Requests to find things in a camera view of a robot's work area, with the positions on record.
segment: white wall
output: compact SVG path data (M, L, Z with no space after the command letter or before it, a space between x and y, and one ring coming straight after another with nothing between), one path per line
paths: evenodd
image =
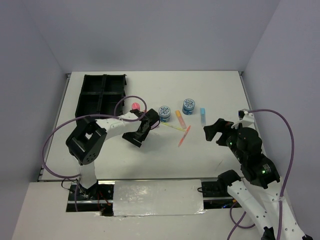
M244 71L254 109L282 113L295 136L295 158L287 185L297 221L320 239L319 103L320 1L281 0ZM257 113L268 156L282 176L290 159L290 136L272 113Z
M245 69L279 0L23 0L65 72Z
M21 0L0 1L0 239L9 240L66 77Z

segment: white table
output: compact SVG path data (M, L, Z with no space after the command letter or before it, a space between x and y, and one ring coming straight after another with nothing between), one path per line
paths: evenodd
M168 126L151 131L141 148L116 136L104 143L95 160L96 176L100 180L118 179L178 179L214 178L234 169L240 176L240 164L227 147L218 146L215 139L207 142L200 121L200 107L206 110L206 123L218 118L238 120L238 110L248 109L248 102L237 71L121 71L73 72L67 86L57 125L75 117L84 75L127 75L126 95L143 98L148 108L158 111L162 105L171 108L170 124L179 126L175 110L182 110L183 100L195 100L193 115L182 114L190 132L181 147L183 132ZM125 101L124 113L132 98ZM78 163L65 144L76 127L73 122L53 137L47 156L47 165L54 172L70 176L78 172ZM44 171L42 180L57 178Z
M225 240L234 224L229 209L187 216L103 217L66 212L68 191L59 182L30 183L13 240ZM236 208L236 220L243 214ZM250 224L245 217L242 224ZM256 228L236 229L232 240L258 240Z

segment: blue marker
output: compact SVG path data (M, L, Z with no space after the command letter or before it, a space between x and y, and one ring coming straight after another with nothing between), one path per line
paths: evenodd
M206 110L201 107L200 108L200 114L201 114L201 125L202 127L206 126Z
M194 112L195 106L196 106L196 102L190 98L187 98L186 100L183 101L182 112L185 115L191 115Z
M167 123L170 120L170 115L171 115L171 110L170 107L168 106L161 106L159 108L159 117L160 121L163 123Z

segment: black cable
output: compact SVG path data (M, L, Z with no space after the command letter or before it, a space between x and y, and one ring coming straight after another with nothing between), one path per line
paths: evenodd
M197 191L199 192L199 193L212 193L213 191L203 191L202 190L202 187L198 187L197 188Z
M66 188L66 187L64 187L64 182L65 182L65 180L69 180L69 181L71 181L71 182L73 182L73 183L77 183L76 181L72 181L71 179L69 179L69 178L64 178L62 181L61 181L61 187L63 188L63 189L66 189L66 190L69 190L71 193L74 193L75 191L73 191L71 188Z

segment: orange marker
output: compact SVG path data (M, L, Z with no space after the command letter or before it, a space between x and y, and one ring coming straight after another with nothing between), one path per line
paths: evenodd
M183 141L185 140L185 138L186 138L186 136L187 136L187 134L188 134L188 132L189 132L189 130L190 130L190 127L191 127L191 126L188 126L186 132L184 133L183 137L181 138L181 140L180 140L180 142L179 142L178 147L180 147L181 144L183 143Z
M178 117L178 120L179 120L179 123L181 125L181 128L182 129L186 129L187 126L186 126L186 123L185 123L184 119L181 116L180 111L179 110L175 111L175 115Z

